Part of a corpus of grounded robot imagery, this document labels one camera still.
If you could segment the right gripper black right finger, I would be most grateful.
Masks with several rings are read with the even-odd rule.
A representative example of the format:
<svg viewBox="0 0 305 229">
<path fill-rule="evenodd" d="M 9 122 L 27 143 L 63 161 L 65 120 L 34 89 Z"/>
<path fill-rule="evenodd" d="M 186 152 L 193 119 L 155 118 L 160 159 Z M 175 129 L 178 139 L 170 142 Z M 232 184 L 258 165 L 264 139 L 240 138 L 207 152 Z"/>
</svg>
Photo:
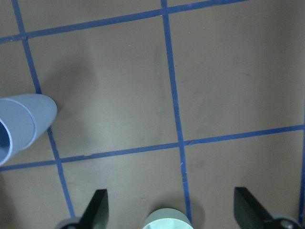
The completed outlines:
<svg viewBox="0 0 305 229">
<path fill-rule="evenodd" d="M 241 229 L 271 229 L 274 218 L 246 187 L 234 188 L 234 219 Z"/>
</svg>

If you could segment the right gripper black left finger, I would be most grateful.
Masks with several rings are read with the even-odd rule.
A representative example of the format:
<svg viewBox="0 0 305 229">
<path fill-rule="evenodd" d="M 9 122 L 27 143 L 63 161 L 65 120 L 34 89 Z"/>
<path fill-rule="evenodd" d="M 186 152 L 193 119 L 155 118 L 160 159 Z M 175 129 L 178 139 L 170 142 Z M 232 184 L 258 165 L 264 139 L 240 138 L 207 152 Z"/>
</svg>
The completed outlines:
<svg viewBox="0 0 305 229">
<path fill-rule="evenodd" d="M 86 210 L 77 224 L 78 229 L 105 229 L 109 222 L 108 191 L 94 192 Z"/>
</svg>

